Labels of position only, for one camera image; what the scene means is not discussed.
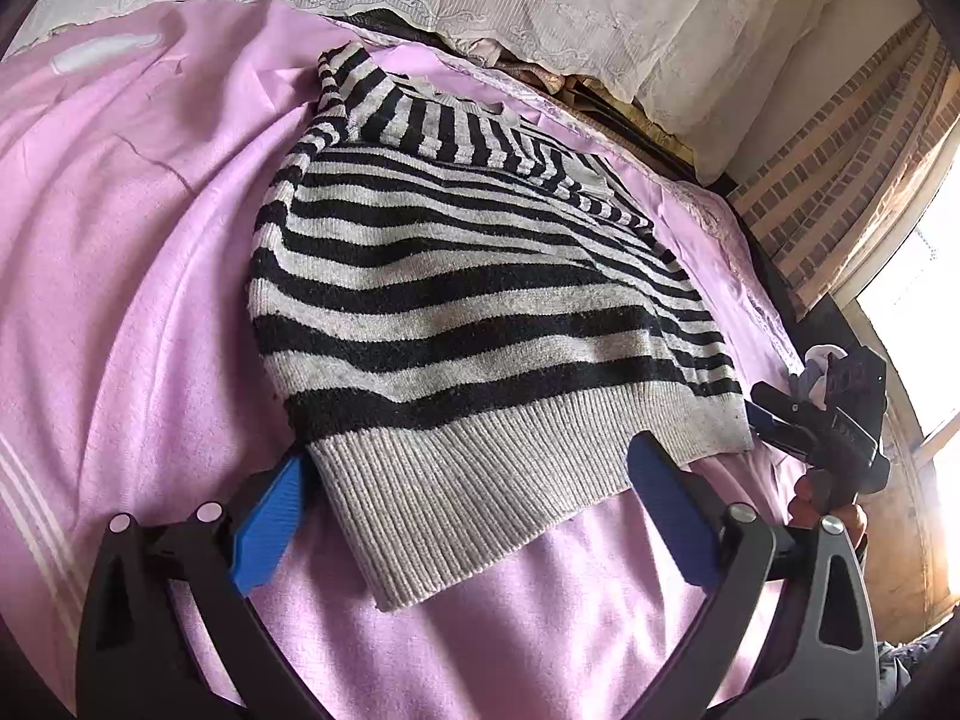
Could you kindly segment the person's right hand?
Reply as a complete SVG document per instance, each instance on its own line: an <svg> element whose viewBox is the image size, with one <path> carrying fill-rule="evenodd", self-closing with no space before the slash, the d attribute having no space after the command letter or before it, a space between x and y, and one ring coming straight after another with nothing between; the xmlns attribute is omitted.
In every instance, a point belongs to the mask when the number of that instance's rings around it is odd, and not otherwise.
<svg viewBox="0 0 960 720"><path fill-rule="evenodd" d="M789 500L788 505L789 527L812 530L825 515L832 515L843 523L846 535L850 537L853 545L857 561L864 562L867 548L869 548L869 537L867 536L869 519L864 507L855 502L827 511L825 505L818 500L817 488L815 487L817 483L817 473L809 470L794 484L793 499Z"/></svg>

